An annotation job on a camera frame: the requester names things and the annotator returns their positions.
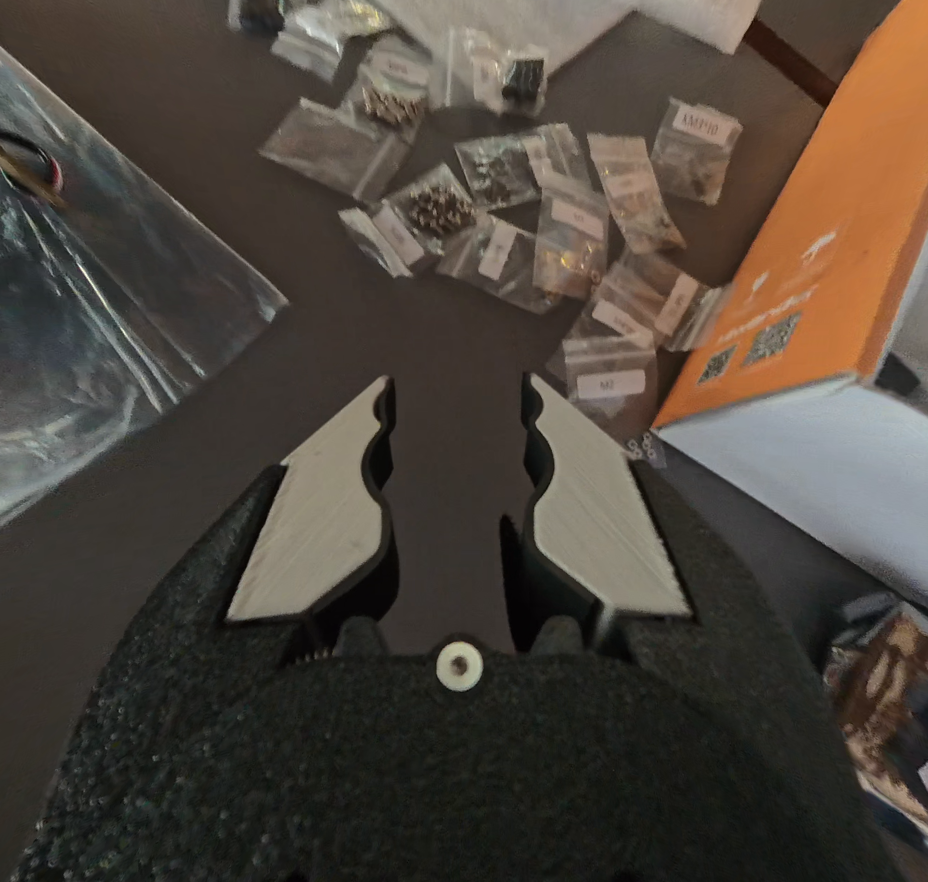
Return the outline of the dark grey desk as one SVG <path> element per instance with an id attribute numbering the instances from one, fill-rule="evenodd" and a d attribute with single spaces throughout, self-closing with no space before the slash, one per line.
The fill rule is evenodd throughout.
<path id="1" fill-rule="evenodd" d="M 340 197 L 258 156 L 325 87 L 231 31 L 227 0 L 2 0 L 2 46 L 290 301 L 145 433 L 2 529 L 2 880 L 34 835 L 87 694 L 161 577 L 263 467 L 394 378 L 386 489 L 400 653 L 468 632 L 509 650 L 498 525 L 520 520 L 520 386 L 574 317 L 533 317 L 366 260 Z"/>

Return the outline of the large clear plastic bag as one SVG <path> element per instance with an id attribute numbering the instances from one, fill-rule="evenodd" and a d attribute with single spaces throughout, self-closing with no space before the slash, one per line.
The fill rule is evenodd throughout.
<path id="1" fill-rule="evenodd" d="M 6 51 L 2 149 L 5 525 L 231 363 L 288 305 Z"/>

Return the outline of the pile of small parts bags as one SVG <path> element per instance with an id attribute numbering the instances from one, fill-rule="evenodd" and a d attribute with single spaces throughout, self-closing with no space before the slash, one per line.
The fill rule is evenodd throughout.
<path id="1" fill-rule="evenodd" d="M 636 135 L 570 126 L 475 137 L 447 163 L 388 192 L 432 114 L 470 108 L 534 120 L 551 50 L 451 26 L 430 53 L 388 33 L 368 0 L 230 0 L 275 32 L 271 52 L 334 72 L 347 40 L 372 37 L 336 108 L 302 98 L 259 154 L 355 200 L 340 214 L 359 249 L 395 279 L 434 271 L 523 311 L 584 304 L 547 369 L 570 404 L 630 459 L 662 467 L 649 423 L 657 353 L 702 346 L 730 286 L 710 288 L 668 257 L 688 242 L 667 197 L 714 207 L 744 130 L 706 104 L 670 97 L 649 146 Z"/>

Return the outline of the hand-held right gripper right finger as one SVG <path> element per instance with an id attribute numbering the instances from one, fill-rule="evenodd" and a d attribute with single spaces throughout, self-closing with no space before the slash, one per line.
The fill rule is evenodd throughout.
<path id="1" fill-rule="evenodd" d="M 619 444 L 533 373 L 521 419 L 533 491 L 504 563 L 515 648 L 530 650 L 554 618 L 573 621 L 590 651 L 623 650 L 626 621 L 691 623 L 673 552 Z"/>

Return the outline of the orange and white cardboard box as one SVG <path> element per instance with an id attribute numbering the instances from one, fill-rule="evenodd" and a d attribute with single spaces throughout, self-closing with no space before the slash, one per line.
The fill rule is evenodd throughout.
<path id="1" fill-rule="evenodd" d="M 927 0 L 864 43 L 657 419 L 926 604 Z"/>

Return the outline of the clear packet of dark parts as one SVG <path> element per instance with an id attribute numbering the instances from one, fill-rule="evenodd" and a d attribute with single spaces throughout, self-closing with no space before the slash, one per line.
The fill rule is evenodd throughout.
<path id="1" fill-rule="evenodd" d="M 821 678 L 879 823 L 927 843 L 926 610 L 889 590 L 842 605 Z"/>

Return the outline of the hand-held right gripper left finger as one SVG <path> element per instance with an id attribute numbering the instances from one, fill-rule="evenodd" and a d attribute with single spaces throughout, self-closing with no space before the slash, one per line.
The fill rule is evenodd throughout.
<path id="1" fill-rule="evenodd" d="M 226 612 L 230 624 L 311 616 L 353 601 L 381 618 L 398 592 L 384 488 L 393 471 L 395 386 L 377 377 L 279 464 L 281 481 Z"/>

